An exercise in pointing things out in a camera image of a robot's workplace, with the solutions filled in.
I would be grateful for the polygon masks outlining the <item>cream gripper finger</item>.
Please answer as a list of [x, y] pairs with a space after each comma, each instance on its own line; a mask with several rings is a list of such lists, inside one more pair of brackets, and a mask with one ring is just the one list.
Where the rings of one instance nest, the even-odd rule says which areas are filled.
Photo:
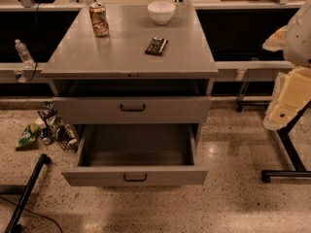
[[287, 26], [283, 26], [276, 30], [268, 39], [266, 39], [262, 45], [264, 50], [278, 51], [285, 48], [285, 36], [287, 33]]
[[288, 74], [280, 72], [275, 79], [263, 126], [268, 130], [285, 127], [310, 101], [310, 68], [295, 67]]

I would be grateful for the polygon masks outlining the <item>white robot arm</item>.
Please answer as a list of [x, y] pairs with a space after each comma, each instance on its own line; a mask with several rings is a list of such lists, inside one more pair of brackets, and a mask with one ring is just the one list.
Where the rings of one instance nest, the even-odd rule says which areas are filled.
[[264, 50], [283, 52], [294, 68], [280, 73], [265, 112], [268, 130], [285, 127], [311, 100], [311, 0], [301, 6], [287, 25], [275, 31], [262, 45]]

